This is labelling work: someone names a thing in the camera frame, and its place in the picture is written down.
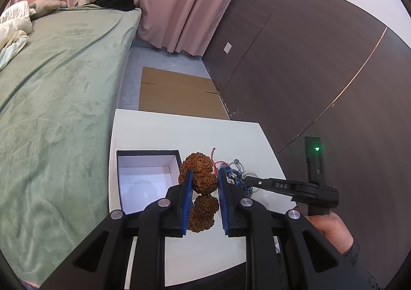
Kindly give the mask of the right hand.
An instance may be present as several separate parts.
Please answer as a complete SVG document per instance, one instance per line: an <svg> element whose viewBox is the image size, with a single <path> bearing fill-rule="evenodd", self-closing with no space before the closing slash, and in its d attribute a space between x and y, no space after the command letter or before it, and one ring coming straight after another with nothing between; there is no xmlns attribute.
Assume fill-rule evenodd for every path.
<svg viewBox="0 0 411 290"><path fill-rule="evenodd" d="M307 215L306 218L340 253L352 247L354 238L336 213L330 211L329 215Z"/></svg>

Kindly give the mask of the grey right sleeve forearm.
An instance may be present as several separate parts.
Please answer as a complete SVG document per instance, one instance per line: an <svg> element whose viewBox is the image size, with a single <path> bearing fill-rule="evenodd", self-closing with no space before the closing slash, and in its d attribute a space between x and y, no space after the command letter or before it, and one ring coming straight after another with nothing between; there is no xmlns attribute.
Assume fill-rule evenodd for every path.
<svg viewBox="0 0 411 290"><path fill-rule="evenodd" d="M343 256L347 258L349 263L357 270L361 277L367 282L370 289L382 290L382 287L378 284L376 278L369 272L366 265L360 257L361 246L357 239L354 239L352 246L343 253Z"/></svg>

